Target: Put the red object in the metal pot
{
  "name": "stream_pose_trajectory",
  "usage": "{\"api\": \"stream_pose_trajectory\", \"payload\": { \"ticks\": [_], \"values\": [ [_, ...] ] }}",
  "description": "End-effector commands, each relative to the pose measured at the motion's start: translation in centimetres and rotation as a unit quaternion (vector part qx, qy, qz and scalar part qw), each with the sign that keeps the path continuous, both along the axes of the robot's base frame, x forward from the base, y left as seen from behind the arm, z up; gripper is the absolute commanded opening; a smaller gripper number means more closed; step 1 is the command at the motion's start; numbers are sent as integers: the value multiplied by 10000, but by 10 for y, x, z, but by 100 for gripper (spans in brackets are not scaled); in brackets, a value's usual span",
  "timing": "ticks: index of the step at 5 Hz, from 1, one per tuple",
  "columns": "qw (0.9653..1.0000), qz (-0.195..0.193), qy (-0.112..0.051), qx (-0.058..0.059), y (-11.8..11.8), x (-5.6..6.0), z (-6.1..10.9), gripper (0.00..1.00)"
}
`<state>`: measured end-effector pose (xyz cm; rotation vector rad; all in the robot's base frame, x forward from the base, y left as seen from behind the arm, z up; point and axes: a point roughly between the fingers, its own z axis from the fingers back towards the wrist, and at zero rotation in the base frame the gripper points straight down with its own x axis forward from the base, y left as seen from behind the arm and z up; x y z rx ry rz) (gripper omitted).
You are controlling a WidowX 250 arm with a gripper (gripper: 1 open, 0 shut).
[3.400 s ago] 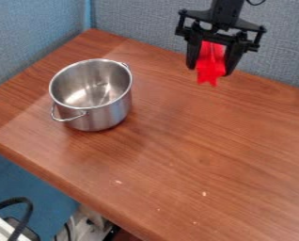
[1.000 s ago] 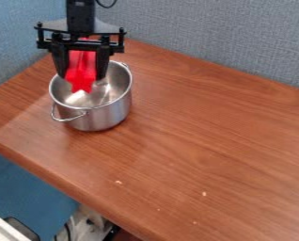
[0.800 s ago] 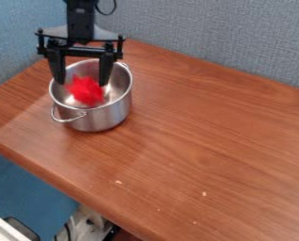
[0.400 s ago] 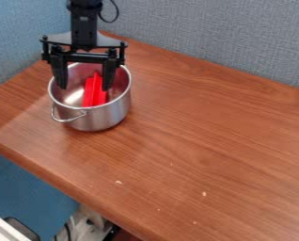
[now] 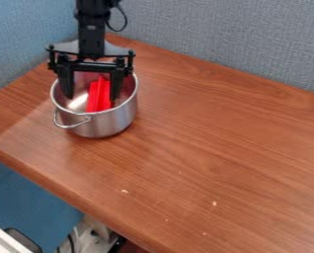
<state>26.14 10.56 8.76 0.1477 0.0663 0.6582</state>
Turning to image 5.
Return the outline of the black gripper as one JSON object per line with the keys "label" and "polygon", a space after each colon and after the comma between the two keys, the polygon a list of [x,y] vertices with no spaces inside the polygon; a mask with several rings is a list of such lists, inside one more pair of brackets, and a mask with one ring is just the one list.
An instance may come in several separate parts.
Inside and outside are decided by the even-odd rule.
{"label": "black gripper", "polygon": [[135,52],[107,41],[81,47],[81,40],[50,44],[49,68],[57,74],[67,99],[74,97],[74,72],[111,73],[111,100],[121,95],[126,75],[134,72]]}

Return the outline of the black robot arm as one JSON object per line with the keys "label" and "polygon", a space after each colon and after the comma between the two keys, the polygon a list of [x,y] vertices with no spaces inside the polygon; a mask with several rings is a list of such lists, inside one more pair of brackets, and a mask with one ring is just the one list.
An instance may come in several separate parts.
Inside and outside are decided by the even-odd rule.
{"label": "black robot arm", "polygon": [[63,95],[74,98],[75,72],[110,75],[110,100],[119,98],[125,78],[134,73],[135,52],[106,40],[106,29],[122,32],[129,18],[122,0],[75,0],[74,18],[78,22],[78,39],[51,43],[49,69],[57,74]]}

